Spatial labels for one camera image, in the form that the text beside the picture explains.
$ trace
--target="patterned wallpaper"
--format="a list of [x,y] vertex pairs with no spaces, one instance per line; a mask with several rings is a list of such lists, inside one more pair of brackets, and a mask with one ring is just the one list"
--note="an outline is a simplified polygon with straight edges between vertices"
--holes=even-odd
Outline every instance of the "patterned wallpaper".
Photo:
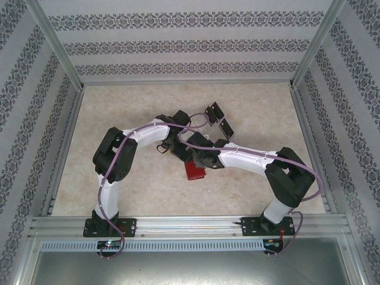
[[347,1],[299,86],[370,284],[380,284],[379,15],[376,1]]
[[0,1],[0,284],[39,216],[77,92],[23,1]]
[[331,0],[41,0],[85,83],[289,80]]

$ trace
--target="damask pattern stripe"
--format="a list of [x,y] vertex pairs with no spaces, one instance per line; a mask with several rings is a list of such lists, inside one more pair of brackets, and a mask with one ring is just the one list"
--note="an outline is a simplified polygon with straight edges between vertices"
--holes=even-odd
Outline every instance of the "damask pattern stripe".
[[173,12],[142,14],[50,16],[56,31],[194,28],[194,27],[316,27],[322,11]]
[[77,65],[79,75],[295,72],[298,62],[190,62]]
[[33,94],[28,110],[23,119],[23,124],[17,133],[14,140],[14,145],[11,147],[11,152],[8,155],[8,160],[4,164],[4,169],[1,172],[0,178],[0,214],[3,212],[3,207],[7,203],[7,196],[13,187],[15,175],[18,173],[19,165],[24,158],[24,152],[29,144],[34,127],[37,124],[45,98],[48,95],[53,78],[59,66],[59,61],[53,53],[43,71],[40,83]]
[[18,97],[21,87],[24,85],[26,76],[29,75],[31,66],[36,60],[36,57],[42,47],[45,37],[39,28],[36,26],[31,33],[17,63],[8,77],[8,81],[4,84],[4,88],[0,94],[0,132],[2,127],[7,122],[7,117],[13,109],[15,99]]
[[121,55],[170,52],[304,52],[309,40],[157,40],[67,43],[69,55]]
[[0,12],[0,50],[13,33],[27,7],[23,0],[9,0]]
[[318,120],[321,124],[325,140],[328,144],[331,158],[338,173],[338,178],[341,182],[341,186],[343,187],[343,192],[347,197],[348,206],[351,210],[352,216],[354,217],[354,222],[357,226],[358,232],[360,233],[360,240],[364,244],[364,250],[367,253],[367,259],[373,268],[376,281],[380,283],[380,253],[378,252],[377,245],[375,245],[375,236],[371,233],[371,227],[368,226],[368,218],[365,215],[365,210],[363,208],[361,200],[357,197],[356,187],[346,166],[346,162],[344,161],[344,157],[341,153],[336,134],[332,128],[331,121],[328,118],[326,108],[322,102],[321,95],[310,70],[306,72],[304,80],[313,102],[315,111],[318,115]]
[[373,162],[373,155],[367,147],[366,139],[360,131],[360,126],[357,124],[355,115],[351,111],[350,103],[343,89],[340,87],[337,75],[323,48],[315,55],[315,60],[325,78],[325,82],[331,92],[332,99],[335,102],[343,125],[346,127],[347,135],[351,140],[360,167],[366,176],[366,181],[369,184],[369,189],[372,191],[372,196],[377,201],[377,207],[380,207],[380,170],[377,168],[376,163]]
[[349,0],[356,15],[361,19],[368,34],[372,37],[378,49],[380,49],[380,9],[373,0]]
[[364,102],[367,104],[371,116],[375,119],[380,131],[380,97],[379,87],[373,80],[371,73],[366,68],[362,57],[355,48],[347,31],[342,26],[340,20],[337,20],[331,27],[330,35],[335,42],[345,64],[355,81],[357,88],[362,94]]
[[[66,101],[70,85],[71,82],[68,76],[66,75],[63,79],[62,85],[60,86],[55,104],[49,117],[49,122],[46,125],[45,132],[40,143],[40,147],[37,151],[35,160],[33,162],[33,167],[28,177],[26,188],[23,191],[23,196],[20,200],[20,204],[17,207],[17,213],[14,217],[14,222],[12,223],[11,231],[9,232],[9,239],[5,242],[5,250],[2,252],[2,258],[0,261],[0,284],[6,284],[7,278],[10,275],[10,271],[14,263],[14,258],[16,256],[16,250],[20,245],[21,235],[25,228],[25,223],[30,211],[30,207],[33,203],[34,193],[39,184],[39,178],[43,171],[43,166],[48,156],[50,146],[53,141],[54,133],[56,130],[56,126],[59,122],[59,117],[61,116],[62,108]],[[65,130],[62,139],[66,133],[69,117],[65,125]]]

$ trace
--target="red object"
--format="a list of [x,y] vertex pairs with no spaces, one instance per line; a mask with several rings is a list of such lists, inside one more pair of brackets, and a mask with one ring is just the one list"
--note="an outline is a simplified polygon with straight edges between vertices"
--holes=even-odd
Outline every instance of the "red object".
[[193,160],[189,163],[185,163],[186,174],[188,175],[188,180],[202,179],[206,175],[204,168],[197,168]]

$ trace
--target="enclosure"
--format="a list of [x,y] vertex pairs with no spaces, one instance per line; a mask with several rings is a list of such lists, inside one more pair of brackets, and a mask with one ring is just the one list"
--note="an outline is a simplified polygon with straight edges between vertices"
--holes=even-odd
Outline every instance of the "enclosure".
[[[2,0],[0,284],[380,283],[378,2]],[[107,239],[83,229],[107,130],[212,102],[232,142],[291,147],[321,175],[292,247],[268,258],[265,237],[235,224],[273,199],[266,178],[231,167],[190,181],[155,144],[121,183],[134,237],[100,260]]]

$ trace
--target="beige floor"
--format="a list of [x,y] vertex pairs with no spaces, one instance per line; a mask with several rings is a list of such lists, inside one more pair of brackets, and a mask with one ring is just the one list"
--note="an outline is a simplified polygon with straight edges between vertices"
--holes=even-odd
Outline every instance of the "beige floor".
[[[179,109],[188,114],[201,112],[213,101],[234,126],[234,143],[257,150],[288,146],[311,165],[285,83],[87,87],[53,216],[91,214],[98,189],[91,160],[110,127],[137,127]],[[122,182],[120,215],[260,214],[274,196],[260,175],[241,169],[207,169],[206,173],[205,179],[188,181],[180,160],[149,145],[136,154]],[[315,191],[316,183],[309,193]],[[325,212],[320,197],[299,208],[304,213]]]

